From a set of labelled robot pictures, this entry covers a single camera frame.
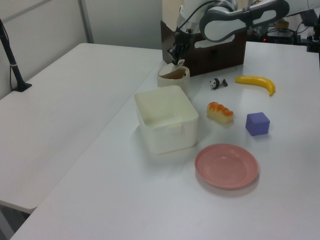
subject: white plastic container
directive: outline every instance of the white plastic container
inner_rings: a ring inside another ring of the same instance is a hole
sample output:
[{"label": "white plastic container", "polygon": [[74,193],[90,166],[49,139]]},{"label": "white plastic container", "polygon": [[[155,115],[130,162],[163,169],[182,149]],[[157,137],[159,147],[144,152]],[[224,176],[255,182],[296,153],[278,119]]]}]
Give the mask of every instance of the white plastic container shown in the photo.
[{"label": "white plastic container", "polygon": [[143,137],[150,151],[163,154],[191,147],[199,115],[181,87],[158,87],[134,95]]}]

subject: yellow banana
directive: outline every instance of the yellow banana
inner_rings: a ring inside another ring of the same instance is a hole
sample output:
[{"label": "yellow banana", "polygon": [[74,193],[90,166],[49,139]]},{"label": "yellow banana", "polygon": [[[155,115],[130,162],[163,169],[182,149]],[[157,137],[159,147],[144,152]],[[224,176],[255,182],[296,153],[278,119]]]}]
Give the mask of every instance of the yellow banana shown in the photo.
[{"label": "yellow banana", "polygon": [[252,84],[264,87],[269,91],[269,96],[272,96],[276,90],[275,84],[270,79],[263,76],[242,75],[237,76],[234,80],[239,84]]}]

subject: purple cube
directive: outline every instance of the purple cube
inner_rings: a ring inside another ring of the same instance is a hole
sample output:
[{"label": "purple cube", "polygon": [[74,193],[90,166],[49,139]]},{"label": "purple cube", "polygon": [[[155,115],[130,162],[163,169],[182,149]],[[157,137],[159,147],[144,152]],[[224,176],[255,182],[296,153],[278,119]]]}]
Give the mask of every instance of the purple cube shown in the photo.
[{"label": "purple cube", "polygon": [[267,134],[270,120],[263,112],[251,113],[246,116],[245,128],[251,136]]}]

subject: white cup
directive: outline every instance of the white cup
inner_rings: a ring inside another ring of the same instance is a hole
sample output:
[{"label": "white cup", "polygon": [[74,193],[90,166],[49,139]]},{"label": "white cup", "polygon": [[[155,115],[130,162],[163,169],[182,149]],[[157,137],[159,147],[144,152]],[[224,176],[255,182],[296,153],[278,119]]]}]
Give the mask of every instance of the white cup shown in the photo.
[{"label": "white cup", "polygon": [[158,87],[177,85],[189,97],[190,70],[186,66],[182,66],[183,62],[184,60],[180,60],[178,65],[170,63],[164,66],[158,72],[156,80]]}]

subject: bread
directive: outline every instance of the bread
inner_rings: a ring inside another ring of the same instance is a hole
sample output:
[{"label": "bread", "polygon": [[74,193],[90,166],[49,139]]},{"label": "bread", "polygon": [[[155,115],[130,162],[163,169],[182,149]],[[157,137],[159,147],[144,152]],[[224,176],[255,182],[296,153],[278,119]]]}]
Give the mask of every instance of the bread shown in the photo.
[{"label": "bread", "polygon": [[233,111],[215,101],[208,104],[206,113],[210,118],[222,124],[228,124],[234,119]]}]

